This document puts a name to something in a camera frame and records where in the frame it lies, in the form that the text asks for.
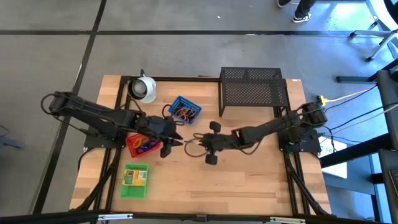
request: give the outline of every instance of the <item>green basket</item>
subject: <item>green basket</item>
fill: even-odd
[[[147,182],[148,182],[148,165],[147,164],[126,164],[124,165],[124,169],[131,170],[144,170],[147,172],[147,179],[145,181],[145,186],[126,186],[122,184],[120,189],[120,197],[121,198],[145,198],[145,194],[147,191]]]

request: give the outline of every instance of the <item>wooden table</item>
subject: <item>wooden table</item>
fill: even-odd
[[[114,108],[118,94],[119,75],[105,75],[97,103]],[[291,107],[305,102],[300,80],[286,80]],[[126,99],[126,87],[122,103]],[[184,139],[193,133],[209,133],[210,121],[222,125],[222,133],[234,128],[257,126],[274,118],[272,108],[228,107],[222,118],[218,116],[218,85],[216,82],[157,82],[157,98],[140,106],[148,115],[162,114],[162,107],[182,95],[202,107],[193,125],[178,126]],[[203,148],[189,145],[194,153]],[[196,213],[227,215],[291,215],[289,190],[283,155],[279,151],[277,135],[266,136],[259,149],[251,156],[240,151],[223,151],[218,164],[205,164],[205,158],[188,157],[183,147],[174,147],[165,159],[159,151],[132,159],[128,148],[122,150],[118,178],[114,189],[112,211],[149,213]],[[312,154],[301,153],[305,183],[318,203],[330,212],[326,187],[319,160]],[[70,208],[79,206],[97,184],[104,149],[94,149],[81,162]],[[149,165],[149,180],[145,199],[121,199],[120,188],[124,165]],[[298,211],[302,212],[300,191],[296,186]],[[104,208],[108,186],[103,190],[100,208]]]

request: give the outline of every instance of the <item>person's foot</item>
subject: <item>person's foot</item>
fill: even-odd
[[[277,5],[279,8],[284,7],[285,5],[287,5],[287,3],[289,3],[289,1],[286,1],[286,0],[276,0],[276,5]]]
[[[292,22],[298,23],[298,22],[307,22],[311,19],[312,14],[308,13],[307,16],[304,16],[303,18],[297,18],[296,16],[293,17]]]

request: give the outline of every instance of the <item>gray floor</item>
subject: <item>gray floor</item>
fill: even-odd
[[[0,29],[91,29],[99,4],[98,0],[1,1]],[[313,19],[298,25],[290,22],[294,10],[294,5],[279,10],[273,0],[116,0],[108,1],[99,28],[354,30],[372,22],[365,3],[360,2],[318,2]],[[87,40],[87,36],[0,36],[0,124],[12,131],[10,138],[25,144],[19,150],[0,150],[0,216],[29,211],[58,128],[56,120],[41,112],[40,99],[72,88]],[[337,84],[335,76],[369,76],[392,61],[388,49],[371,63],[363,61],[379,41],[363,37],[348,42],[345,37],[97,36],[79,95],[95,100],[103,75],[137,75],[143,68],[150,76],[218,76],[221,67],[230,66],[279,67],[284,78],[302,79],[307,101],[317,95],[336,98],[370,86]],[[327,125],[334,127],[379,105],[379,94],[372,90],[360,100],[331,109]],[[348,108],[354,108],[352,114],[347,114]],[[72,123],[85,127],[75,120]],[[362,141],[385,132],[380,116],[339,136]],[[68,130],[45,212],[68,209],[83,141],[79,132]],[[341,192],[332,194],[347,197]],[[369,216],[369,209],[342,210],[332,198],[331,203],[339,217]]]

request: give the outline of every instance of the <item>metal mesh platform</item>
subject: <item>metal mesh platform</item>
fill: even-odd
[[[279,68],[223,67],[220,80],[222,108],[225,106],[288,106],[282,72]]]

